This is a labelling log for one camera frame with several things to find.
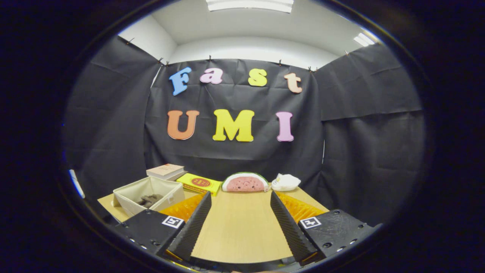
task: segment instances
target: pink letter i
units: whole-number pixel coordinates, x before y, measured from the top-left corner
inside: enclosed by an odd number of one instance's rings
[[[279,118],[279,136],[276,137],[278,141],[293,141],[294,137],[291,135],[290,119],[293,114],[290,112],[278,112],[276,115]]]

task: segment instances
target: beige storage bin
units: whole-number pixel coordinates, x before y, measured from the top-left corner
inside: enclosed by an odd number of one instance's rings
[[[182,183],[162,180],[149,176],[113,190],[114,199],[119,202],[129,217],[145,210],[146,208],[137,204],[142,196],[161,194],[163,198],[158,200],[149,209],[160,211],[185,199]]]

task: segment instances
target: red circle logo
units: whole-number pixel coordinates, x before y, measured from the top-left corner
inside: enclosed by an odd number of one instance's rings
[[[210,181],[203,179],[203,178],[194,178],[192,179],[192,184],[199,186],[199,187],[208,187],[210,186]]]

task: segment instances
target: wooden table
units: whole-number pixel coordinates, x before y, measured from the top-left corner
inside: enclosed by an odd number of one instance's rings
[[[198,193],[184,189],[185,198]],[[288,194],[325,212],[327,208],[300,188]],[[292,256],[278,221],[270,207],[268,192],[224,192],[212,196],[212,207],[202,226],[192,256],[224,263],[256,263]],[[123,222],[128,216],[113,207],[113,195],[98,199],[105,209]]]

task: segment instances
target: black curtain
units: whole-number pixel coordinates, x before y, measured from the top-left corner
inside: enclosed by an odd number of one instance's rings
[[[417,92],[405,69],[382,45],[358,49],[317,72],[252,60],[201,60],[162,66],[117,37],[86,66],[65,116],[66,158],[86,199],[96,199],[146,177],[164,163],[217,180],[239,171],[268,180],[290,173],[329,209],[341,208],[371,225],[386,222],[414,190],[425,148]],[[190,67],[187,90],[174,96],[169,77]],[[222,83],[199,78],[224,71]],[[265,86],[251,86],[253,68],[267,72]],[[152,81],[159,71],[155,82]],[[301,78],[299,94],[288,73]],[[216,109],[235,119],[252,110],[252,142],[214,141]],[[187,140],[167,133],[167,112],[200,112]],[[291,112],[292,142],[279,142],[277,112]]]
[[[187,90],[174,96],[169,77],[190,67]],[[199,78],[208,68],[224,72],[222,83],[204,84]],[[251,86],[249,71],[267,72],[265,86]],[[301,93],[288,89],[286,74],[301,78]],[[216,109],[227,109],[233,119],[242,110],[252,110],[252,142],[226,139],[214,141]],[[188,110],[197,110],[195,132],[187,140],[172,139],[167,133],[167,112],[180,110],[179,130],[187,127]],[[294,140],[280,142],[277,112],[291,112]],[[252,60],[201,60],[163,67],[150,91],[145,121],[145,153],[148,168],[164,163],[185,166],[189,172],[216,180],[250,171],[271,181],[278,173],[290,173],[303,181],[302,187],[316,186],[323,154],[323,127],[320,120],[318,87],[306,69]]]
[[[415,189],[421,166],[425,122],[418,93],[379,44],[327,64],[315,78],[325,153],[312,196],[371,225],[386,222]]]
[[[86,65],[65,112],[65,156],[87,202],[109,215],[97,199],[146,177],[145,109],[160,64],[120,37]]]

